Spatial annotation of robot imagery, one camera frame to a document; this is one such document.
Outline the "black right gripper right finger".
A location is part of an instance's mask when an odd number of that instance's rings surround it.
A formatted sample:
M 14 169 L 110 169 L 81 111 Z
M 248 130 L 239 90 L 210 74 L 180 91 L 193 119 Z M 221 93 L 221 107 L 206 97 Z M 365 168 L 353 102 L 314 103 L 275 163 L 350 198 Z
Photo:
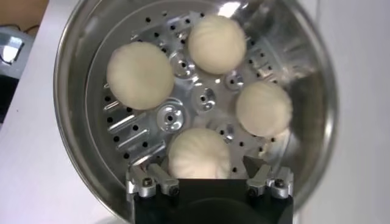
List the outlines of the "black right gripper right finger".
M 294 174 L 289 167 L 274 171 L 272 166 L 261 158 L 243 157 L 243 164 L 248 174 L 246 185 L 256 197 L 268 190 L 272 197 L 286 199 L 293 196 Z

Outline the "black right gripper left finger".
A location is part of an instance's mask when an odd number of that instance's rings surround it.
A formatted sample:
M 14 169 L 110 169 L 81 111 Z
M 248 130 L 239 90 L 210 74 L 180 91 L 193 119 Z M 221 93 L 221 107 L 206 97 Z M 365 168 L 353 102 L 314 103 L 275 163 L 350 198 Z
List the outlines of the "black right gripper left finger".
M 130 166 L 126 172 L 126 193 L 138 194 L 141 198 L 156 195 L 157 188 L 163 195 L 175 197 L 179 194 L 179 180 L 170 176 L 158 164 L 150 164 L 145 169 L 141 166 Z

